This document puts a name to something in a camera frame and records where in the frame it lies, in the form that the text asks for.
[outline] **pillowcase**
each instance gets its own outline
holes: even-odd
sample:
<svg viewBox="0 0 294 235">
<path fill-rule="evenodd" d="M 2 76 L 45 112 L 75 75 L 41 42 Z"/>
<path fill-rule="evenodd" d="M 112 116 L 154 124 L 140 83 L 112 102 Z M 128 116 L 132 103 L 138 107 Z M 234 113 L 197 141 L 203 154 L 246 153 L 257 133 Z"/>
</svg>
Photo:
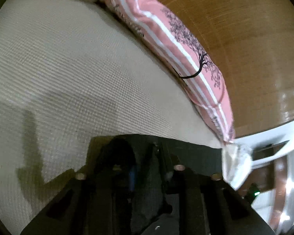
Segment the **pillowcase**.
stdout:
<svg viewBox="0 0 294 235">
<path fill-rule="evenodd" d="M 183 22 L 157 0 L 99 1 L 178 77 L 202 119 L 220 140 L 232 142 L 233 115 L 223 75 Z"/>
</svg>

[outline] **white mattress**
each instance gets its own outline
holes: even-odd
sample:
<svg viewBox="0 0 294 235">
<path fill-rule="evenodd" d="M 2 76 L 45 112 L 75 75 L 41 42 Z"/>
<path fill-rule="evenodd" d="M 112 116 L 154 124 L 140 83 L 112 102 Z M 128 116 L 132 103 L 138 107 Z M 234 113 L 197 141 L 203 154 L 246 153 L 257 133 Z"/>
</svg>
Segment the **white mattress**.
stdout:
<svg viewBox="0 0 294 235">
<path fill-rule="evenodd" d="M 220 147 L 161 62 L 107 12 L 77 0 L 8 0 L 0 10 L 8 230 L 20 234 L 85 164 L 92 137 L 122 133 Z"/>
</svg>

